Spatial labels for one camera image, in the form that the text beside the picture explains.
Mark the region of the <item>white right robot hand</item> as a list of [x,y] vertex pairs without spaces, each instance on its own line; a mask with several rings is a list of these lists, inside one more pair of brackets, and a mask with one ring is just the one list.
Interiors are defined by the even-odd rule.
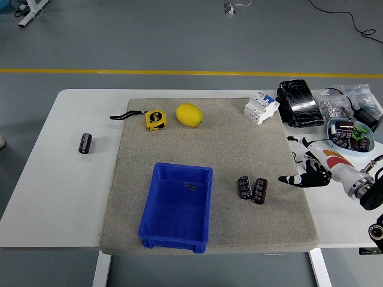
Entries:
[[311,153],[320,168],[316,172],[306,172],[301,175],[280,176],[279,181],[295,187],[322,187],[333,179],[342,183],[346,193],[355,188],[359,182],[368,178],[367,173],[359,172],[345,157],[318,141],[308,141],[301,138],[302,143]]

